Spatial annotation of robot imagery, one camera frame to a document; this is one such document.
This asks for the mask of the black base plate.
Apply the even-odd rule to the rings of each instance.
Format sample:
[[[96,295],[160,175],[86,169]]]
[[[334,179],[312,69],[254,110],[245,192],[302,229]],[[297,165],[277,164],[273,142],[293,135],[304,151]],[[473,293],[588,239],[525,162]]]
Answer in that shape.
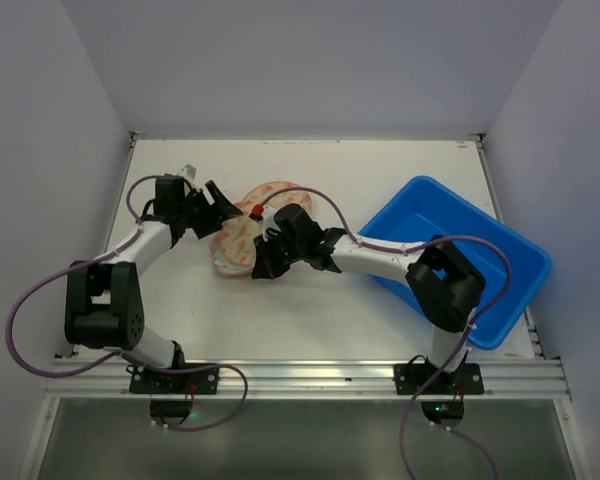
[[[131,375],[129,392],[146,395],[215,395],[220,378],[219,368],[204,363],[187,363],[186,368],[199,368],[189,374],[158,373],[128,365]]]
[[[433,381],[429,378],[437,371],[423,355],[416,355],[406,363],[393,365],[393,380],[398,395],[413,395],[424,384],[424,395],[482,395],[485,388],[480,367],[463,359],[453,372],[442,371]]]

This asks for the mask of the aluminium front rail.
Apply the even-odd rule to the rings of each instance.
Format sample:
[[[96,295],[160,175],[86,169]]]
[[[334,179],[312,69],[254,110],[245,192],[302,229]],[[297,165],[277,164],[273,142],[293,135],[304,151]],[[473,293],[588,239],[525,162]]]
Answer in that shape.
[[[202,398],[238,399],[247,394],[268,400],[388,400],[398,395],[393,365],[400,361],[239,361],[235,369],[219,369],[215,395]],[[424,395],[425,400],[562,400],[570,396],[560,361],[508,359],[482,361],[479,365],[485,393],[482,395]],[[131,375],[121,360],[104,363],[76,377],[47,383],[49,397],[182,398],[183,395],[146,395],[129,392]]]

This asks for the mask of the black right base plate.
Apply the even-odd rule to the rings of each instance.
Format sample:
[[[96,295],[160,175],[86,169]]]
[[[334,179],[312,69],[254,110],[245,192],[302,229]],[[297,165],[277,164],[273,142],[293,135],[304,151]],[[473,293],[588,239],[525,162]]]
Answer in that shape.
[[[442,371],[433,381],[429,378],[437,371],[423,355],[416,355],[406,363],[393,365],[393,380],[398,395],[413,395],[424,384],[424,395],[482,395],[485,388],[480,367],[463,359],[453,372]]]

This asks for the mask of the white mint bra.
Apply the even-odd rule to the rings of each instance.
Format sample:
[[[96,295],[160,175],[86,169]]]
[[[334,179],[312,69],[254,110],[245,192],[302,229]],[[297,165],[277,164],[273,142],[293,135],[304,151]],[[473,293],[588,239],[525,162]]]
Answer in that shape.
[[[225,276],[239,276],[251,272],[250,265],[234,264],[228,260],[221,249],[215,249],[212,253],[213,264],[217,273]]]

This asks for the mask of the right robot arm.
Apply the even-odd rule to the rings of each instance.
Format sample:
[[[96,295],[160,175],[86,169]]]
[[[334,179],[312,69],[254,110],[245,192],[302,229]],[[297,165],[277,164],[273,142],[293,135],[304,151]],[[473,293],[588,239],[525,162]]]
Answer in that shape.
[[[448,375],[466,359],[470,316],[486,287],[484,276],[451,242],[434,246],[366,237],[351,239],[342,228],[323,229],[298,204],[280,209],[260,204],[250,219],[262,228],[254,239],[254,279],[276,279],[297,262],[317,271],[361,273],[408,287],[433,325],[426,362]]]

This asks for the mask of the floral mesh laundry bag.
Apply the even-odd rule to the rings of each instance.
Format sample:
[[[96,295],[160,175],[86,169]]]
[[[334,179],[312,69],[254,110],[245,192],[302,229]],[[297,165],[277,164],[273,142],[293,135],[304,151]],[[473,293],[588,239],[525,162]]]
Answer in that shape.
[[[221,249],[230,262],[250,265],[252,271],[256,259],[254,239],[261,234],[262,230],[249,218],[249,214],[256,204],[260,204],[270,194],[290,187],[297,187],[297,184],[289,181],[271,181],[250,190],[242,201],[236,204],[244,215],[225,222],[222,229],[211,240],[211,256],[215,249]]]

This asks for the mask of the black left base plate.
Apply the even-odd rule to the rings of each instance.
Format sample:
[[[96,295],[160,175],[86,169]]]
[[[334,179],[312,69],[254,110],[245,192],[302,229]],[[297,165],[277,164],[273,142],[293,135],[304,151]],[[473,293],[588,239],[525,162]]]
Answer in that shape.
[[[128,365],[131,375],[129,392],[146,395],[215,395],[220,378],[219,368],[204,363],[187,363],[186,368],[199,368],[189,374],[158,373]]]

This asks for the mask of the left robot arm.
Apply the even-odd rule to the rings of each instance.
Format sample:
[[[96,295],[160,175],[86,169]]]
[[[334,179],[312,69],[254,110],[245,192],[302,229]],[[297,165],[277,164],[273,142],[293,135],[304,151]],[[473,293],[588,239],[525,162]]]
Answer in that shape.
[[[133,215],[133,233],[102,257],[71,266],[64,335],[71,344],[121,353],[146,368],[176,370],[184,366],[182,348],[146,326],[140,277],[187,231],[205,238],[242,211],[212,181],[197,189],[182,176],[150,175],[132,186],[148,180],[154,196]]]

